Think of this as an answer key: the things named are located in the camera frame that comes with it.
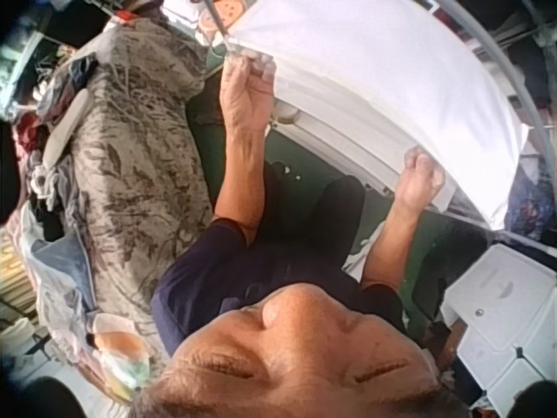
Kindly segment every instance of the pile of clothes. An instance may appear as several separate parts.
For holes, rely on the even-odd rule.
[[[73,130],[91,104],[87,100],[75,112],[74,99],[87,95],[85,86],[96,68],[94,54],[61,68],[37,111],[20,115],[13,126],[27,196],[15,244],[37,290],[39,319],[69,361],[83,359],[89,350],[87,316],[97,310],[80,232],[84,211],[67,151]]]

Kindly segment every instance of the blue cloth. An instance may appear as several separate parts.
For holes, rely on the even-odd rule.
[[[534,240],[540,240],[555,212],[551,179],[541,158],[539,172],[540,180],[535,184],[519,165],[505,217],[508,231]]]
[[[70,231],[52,243],[37,240],[31,247],[31,253],[46,266],[73,279],[82,295],[85,312],[97,309],[91,287],[89,261],[76,231]]]
[[[401,333],[402,303],[389,287],[359,283],[306,246],[285,242],[247,247],[235,222],[214,221],[164,274],[152,315],[170,355],[190,334],[220,314],[259,302],[295,283],[324,289],[346,307],[376,314]]]

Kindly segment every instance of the man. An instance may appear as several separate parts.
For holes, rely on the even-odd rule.
[[[432,401],[437,373],[405,337],[397,296],[443,171],[419,150],[406,155],[361,283],[341,271],[363,205],[355,179],[329,186],[299,233],[265,236],[272,78],[271,64],[256,72],[244,57],[225,62],[226,167],[215,220],[160,280],[152,312],[172,360],[132,415],[466,416],[447,413],[460,411],[454,402]]]

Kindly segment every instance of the black pants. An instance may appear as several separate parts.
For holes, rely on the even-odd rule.
[[[280,218],[281,184],[276,171],[265,163],[265,210],[258,229],[259,242],[301,242],[342,267],[356,238],[364,207],[366,189],[356,178],[345,176],[333,181],[312,214],[294,231],[285,231]]]

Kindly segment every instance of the finger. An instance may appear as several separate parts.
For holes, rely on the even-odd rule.
[[[435,168],[433,159],[424,152],[421,152],[416,158],[416,172],[423,177],[430,177]]]
[[[432,185],[435,189],[440,189],[445,185],[446,175],[445,170],[439,164],[436,164],[433,168],[432,174]]]
[[[225,60],[221,81],[221,93],[229,97],[241,94],[250,75],[250,60],[247,57],[230,55]]]
[[[404,155],[404,165],[406,168],[413,169],[416,167],[416,158],[418,158],[421,152],[418,146],[414,146],[411,150],[408,150]]]
[[[263,76],[261,76],[261,79],[263,79],[263,81],[268,84],[274,84],[276,73],[277,65],[275,64],[275,62],[268,62],[265,64],[265,68],[263,69]]]

